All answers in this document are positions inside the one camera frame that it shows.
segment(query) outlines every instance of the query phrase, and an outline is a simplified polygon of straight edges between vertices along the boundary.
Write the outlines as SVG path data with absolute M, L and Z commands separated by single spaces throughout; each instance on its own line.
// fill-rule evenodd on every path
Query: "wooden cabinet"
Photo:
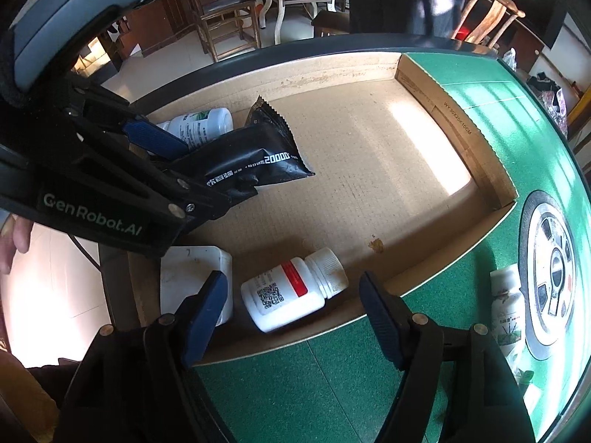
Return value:
M 202 4 L 214 0 L 200 0 Z M 155 0 L 127 15 L 144 56 L 179 40 L 195 29 L 188 0 Z

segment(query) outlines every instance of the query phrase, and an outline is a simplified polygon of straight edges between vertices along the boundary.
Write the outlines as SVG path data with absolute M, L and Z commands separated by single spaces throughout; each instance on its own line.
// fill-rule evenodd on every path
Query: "tile floor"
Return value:
M 273 45 L 276 9 L 261 30 L 262 46 Z M 282 42 L 312 38 L 302 8 L 287 9 Z M 217 45 L 220 52 L 240 45 L 234 36 Z M 104 87 L 129 101 L 212 63 L 196 32 L 149 56 L 126 60 Z M 96 243 L 81 240 L 98 260 Z M 1 296 L 13 353 L 26 367 L 57 364 L 58 357 L 80 360 L 97 330 L 110 322 L 100 273 L 67 235 L 35 225 L 28 253 L 17 253 L 13 270 L 0 279 Z

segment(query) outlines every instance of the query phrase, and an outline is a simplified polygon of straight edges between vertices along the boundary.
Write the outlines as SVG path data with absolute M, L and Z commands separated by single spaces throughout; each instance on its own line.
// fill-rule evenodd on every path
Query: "green table surface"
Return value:
M 564 408 L 591 355 L 589 261 L 591 207 L 562 140 L 529 94 L 499 62 L 477 56 L 413 53 L 465 109 L 497 152 L 519 192 L 516 207 L 486 239 L 426 285 L 405 296 L 413 311 L 440 325 L 490 323 L 489 272 L 516 263 L 521 210 L 540 189 L 560 205 L 573 233 L 577 289 L 560 348 L 546 361 L 527 348 L 520 368 L 535 371 L 542 390 L 531 420 L 539 439 Z M 425 441 L 438 440 L 452 363 L 440 388 Z M 305 343 L 260 356 L 195 368 L 240 442 L 370 442 L 401 381 L 382 356 L 367 318 Z

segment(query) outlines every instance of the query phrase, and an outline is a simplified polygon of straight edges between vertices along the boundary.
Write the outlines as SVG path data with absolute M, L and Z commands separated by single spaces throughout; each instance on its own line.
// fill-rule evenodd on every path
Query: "black cable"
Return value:
M 81 251 L 81 253 L 84 256 L 86 256 L 87 260 L 90 261 L 98 271 L 100 271 L 100 265 L 98 263 L 96 263 L 96 260 L 92 256 L 90 256 L 90 253 L 88 253 L 88 251 L 86 251 L 84 249 L 84 246 L 82 246 L 80 244 L 80 242 L 76 239 L 76 237 L 71 234 L 68 234 L 68 236 L 70 237 L 70 240 L 72 240 L 72 243 L 74 243 L 76 245 L 76 248 L 78 248 Z

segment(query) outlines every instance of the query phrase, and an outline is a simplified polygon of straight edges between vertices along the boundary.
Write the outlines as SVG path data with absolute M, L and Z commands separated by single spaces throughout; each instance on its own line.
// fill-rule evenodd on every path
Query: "black plastic pouch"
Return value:
M 226 193 L 232 206 L 255 196 L 255 186 L 314 175 L 303 162 L 286 121 L 260 96 L 242 128 L 221 135 L 170 168 Z

